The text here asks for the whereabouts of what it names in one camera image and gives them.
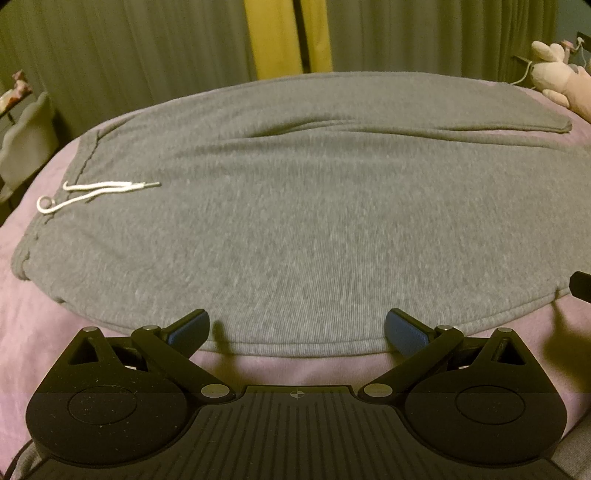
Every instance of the metal rivet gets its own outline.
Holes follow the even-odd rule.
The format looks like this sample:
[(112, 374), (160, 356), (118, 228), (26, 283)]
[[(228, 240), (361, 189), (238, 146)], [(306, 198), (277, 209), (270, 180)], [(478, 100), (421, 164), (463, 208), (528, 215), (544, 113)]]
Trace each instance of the metal rivet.
[(382, 398), (392, 395), (392, 387), (383, 383), (370, 383), (363, 389), (367, 395), (375, 398)]
[(220, 383), (210, 383), (201, 389), (201, 393), (207, 398), (221, 398), (230, 393), (230, 389), (226, 385)]

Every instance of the white chair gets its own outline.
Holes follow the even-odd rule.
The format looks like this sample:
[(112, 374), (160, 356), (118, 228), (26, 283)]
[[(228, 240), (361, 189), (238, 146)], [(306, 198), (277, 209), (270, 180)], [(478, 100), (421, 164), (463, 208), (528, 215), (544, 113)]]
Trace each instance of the white chair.
[(6, 202), (29, 177), (40, 170), (59, 146), (51, 120), (54, 110), (47, 92), (28, 105), (10, 127), (0, 150), (0, 204)]

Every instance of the pink bedsheet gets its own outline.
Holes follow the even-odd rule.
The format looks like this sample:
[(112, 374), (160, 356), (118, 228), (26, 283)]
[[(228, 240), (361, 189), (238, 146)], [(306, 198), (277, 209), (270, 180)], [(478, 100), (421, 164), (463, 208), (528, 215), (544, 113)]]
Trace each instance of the pink bedsheet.
[[(568, 134), (530, 132), (527, 135), (554, 138), (568, 144), (591, 143), (591, 126), (584, 120), (537, 92), (529, 90), (528, 94), (571, 117), (573, 130)], [(496, 132), (523, 135), (523, 132)], [(10, 270), (12, 252), (36, 213), (37, 198), (58, 189), (77, 145), (78, 140), (74, 140), (54, 156), (0, 228), (1, 471), (6, 470), (19, 448), (30, 438), (24, 419), (31, 395), (74, 335), (82, 327), (92, 325), (91, 321), (50, 300), (32, 282), (17, 280)], [(560, 392), (569, 415), (566, 434), (591, 405), (591, 304), (569, 295), (506, 326), (517, 331)], [(102, 331), (106, 336), (119, 336), (106, 329)], [(475, 336), (491, 333), (489, 330)], [(191, 360), (237, 390), (247, 384), (350, 384), (357, 390), (392, 368), (401, 357), (383, 353), (300, 359), (200, 351)]]

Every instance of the white drawstring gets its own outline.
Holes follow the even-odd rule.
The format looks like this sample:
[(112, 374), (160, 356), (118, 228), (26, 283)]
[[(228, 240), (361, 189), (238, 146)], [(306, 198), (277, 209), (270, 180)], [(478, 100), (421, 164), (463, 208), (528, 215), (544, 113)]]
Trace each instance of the white drawstring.
[[(82, 200), (89, 200), (98, 195), (102, 195), (103, 193), (133, 192), (134, 190), (142, 190), (150, 187), (160, 187), (160, 182), (153, 181), (147, 183), (143, 181), (140, 183), (133, 183), (131, 181), (103, 181), (100, 183), (89, 183), (88, 185), (68, 185), (68, 182), (64, 182), (64, 184), (62, 185), (62, 189), (64, 189), (67, 192), (83, 192), (85, 190), (94, 190), (94, 192), (90, 192), (85, 195), (81, 195), (79, 197), (66, 200), (65, 202), (59, 203), (57, 205), (56, 201), (52, 197), (39, 197), (37, 199), (37, 210), (39, 210), (40, 213), (43, 213), (45, 215), (48, 213), (54, 213), (59, 209), (64, 208), (66, 205), (70, 205), (74, 202), (81, 202)], [(48, 208), (43, 208), (41, 206), (41, 202), (43, 202), (44, 200), (49, 200), (51, 206)]]

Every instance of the curtain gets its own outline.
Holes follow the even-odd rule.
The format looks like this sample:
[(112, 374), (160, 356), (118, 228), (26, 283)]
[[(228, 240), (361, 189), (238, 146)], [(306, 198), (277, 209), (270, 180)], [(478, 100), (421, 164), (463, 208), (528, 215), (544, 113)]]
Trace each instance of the curtain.
[(256, 80), (242, 0), (12, 0), (0, 81), (23, 69), (68, 141), (125, 112)]
[(509, 82), (524, 69), (512, 56), (530, 58), (534, 40), (553, 41), (557, 0), (326, 0), (326, 8), (335, 71)]
[(259, 80), (303, 73), (293, 0), (244, 0)]

